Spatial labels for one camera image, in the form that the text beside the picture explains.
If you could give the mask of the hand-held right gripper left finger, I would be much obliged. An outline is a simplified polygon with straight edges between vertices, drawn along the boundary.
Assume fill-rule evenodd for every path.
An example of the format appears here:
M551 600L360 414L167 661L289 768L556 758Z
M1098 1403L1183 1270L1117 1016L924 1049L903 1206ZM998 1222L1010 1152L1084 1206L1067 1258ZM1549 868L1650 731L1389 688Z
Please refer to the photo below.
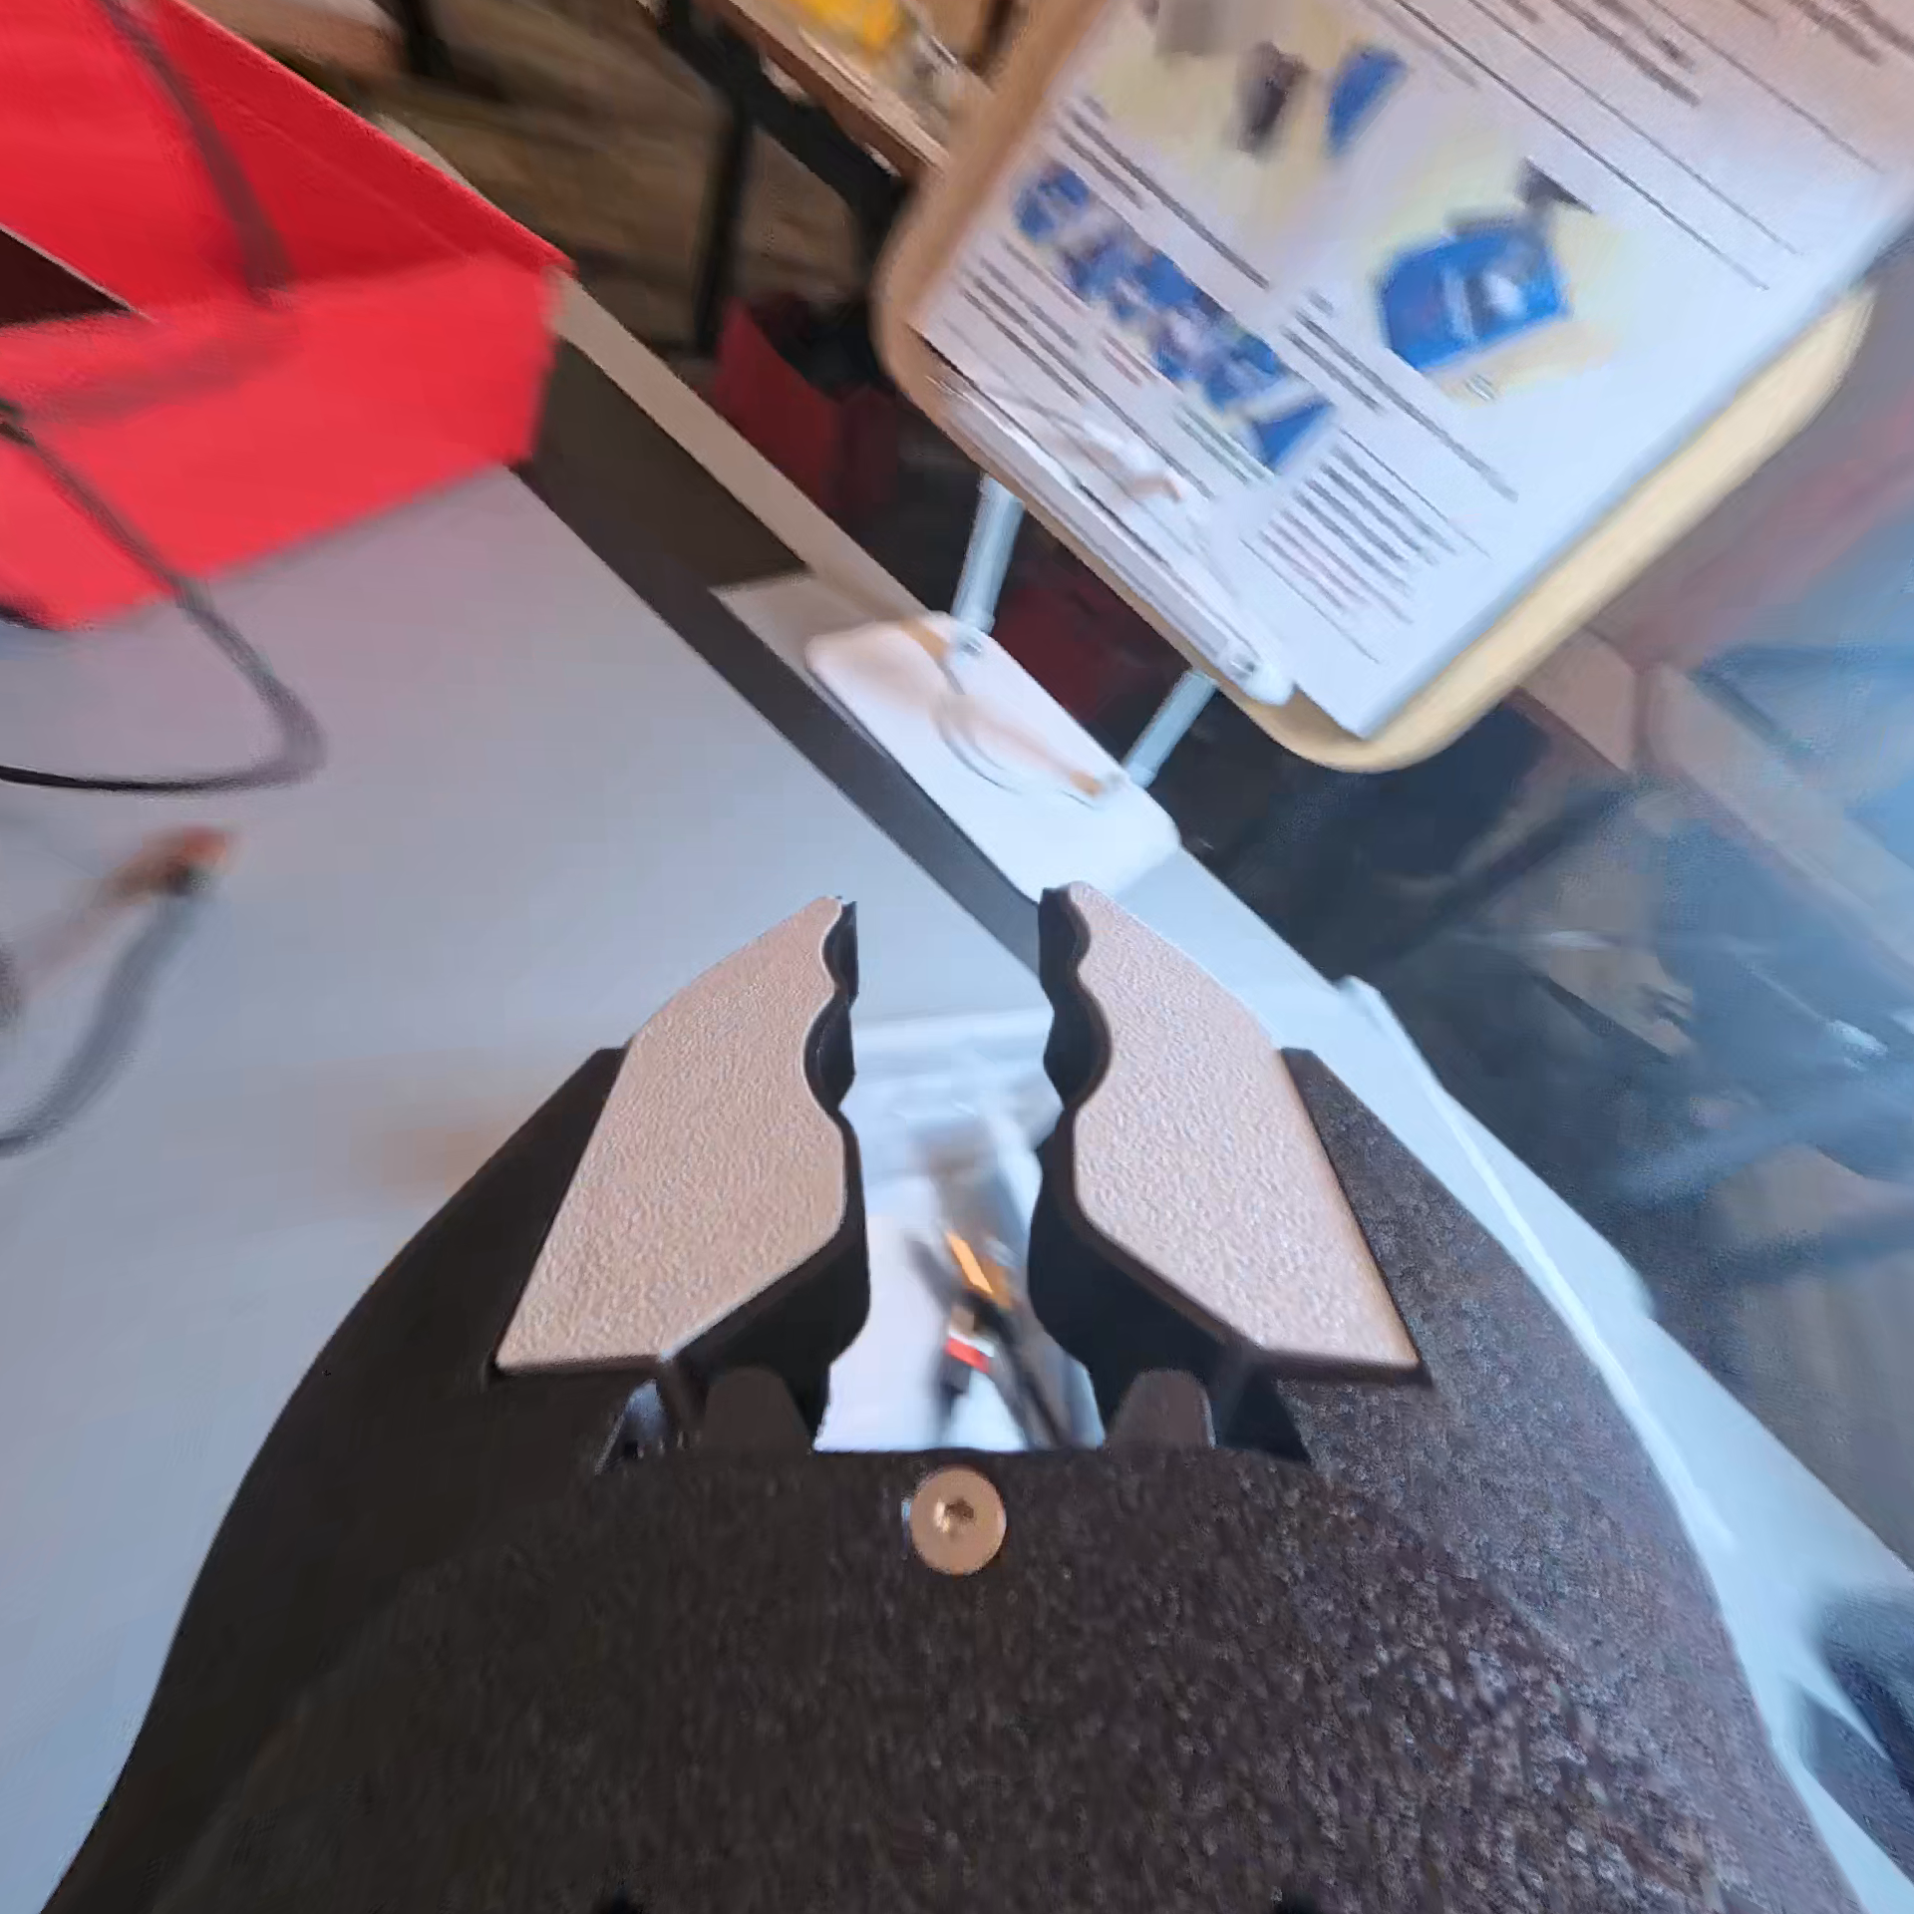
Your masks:
M818 897L673 993L631 1037L502 1374L765 1366L794 1400L868 1310L852 1087L855 911Z

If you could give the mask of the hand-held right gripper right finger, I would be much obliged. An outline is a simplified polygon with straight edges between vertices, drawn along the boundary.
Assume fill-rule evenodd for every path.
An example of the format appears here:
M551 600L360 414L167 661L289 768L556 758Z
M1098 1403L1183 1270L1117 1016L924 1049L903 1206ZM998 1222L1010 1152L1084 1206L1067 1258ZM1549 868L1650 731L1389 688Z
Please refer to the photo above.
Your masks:
M1092 886L1038 901L1030 1303L1098 1400L1187 1374L1413 1380L1420 1347L1259 1016Z

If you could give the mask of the clear plastic bin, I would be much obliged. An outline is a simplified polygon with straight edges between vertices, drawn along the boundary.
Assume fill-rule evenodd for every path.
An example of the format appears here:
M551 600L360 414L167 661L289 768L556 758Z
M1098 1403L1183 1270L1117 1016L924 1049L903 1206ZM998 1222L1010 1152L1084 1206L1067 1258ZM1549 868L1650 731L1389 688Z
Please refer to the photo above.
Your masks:
M1407 1029L1370 986L1255 986L1273 1037L1350 1063L1353 1087L1439 1181L1488 1222L1558 1309L1663 1471L1753 1684L1782 1770L1833 1852L1911 1847L1911 1801L1877 1733L1824 1656L1838 1598L1911 1596L1911 1570L1876 1540L1722 1382L1650 1320L1646 1289L1542 1181L1436 1087ZM1038 1049L1044 1012L939 1016L855 1029L848 1120L871 1215L871 1315L832 1366L821 1446L920 1450L939 1435L935 1343L946 1258L939 1226L1023 1246L1034 1141L1059 1112Z

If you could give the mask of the red plastic bin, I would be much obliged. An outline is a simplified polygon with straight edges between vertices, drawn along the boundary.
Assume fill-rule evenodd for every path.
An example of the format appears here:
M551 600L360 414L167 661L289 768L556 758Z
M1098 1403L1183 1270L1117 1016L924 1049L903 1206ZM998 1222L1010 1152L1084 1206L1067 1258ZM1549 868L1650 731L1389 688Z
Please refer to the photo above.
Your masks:
M3 3L3 235L119 302L3 401L191 578L533 450L571 262L187 3Z

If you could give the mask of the instruction sheet on stand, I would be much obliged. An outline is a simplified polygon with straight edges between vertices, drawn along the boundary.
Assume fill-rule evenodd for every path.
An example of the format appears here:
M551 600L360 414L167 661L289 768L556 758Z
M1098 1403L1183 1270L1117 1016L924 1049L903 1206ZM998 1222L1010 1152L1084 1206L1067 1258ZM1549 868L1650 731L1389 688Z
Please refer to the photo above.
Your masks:
M1285 748L1447 744L1825 408L1911 235L1911 3L1030 3L878 261L978 468L946 616L809 637L1028 901L1157 756L993 641L1038 520Z

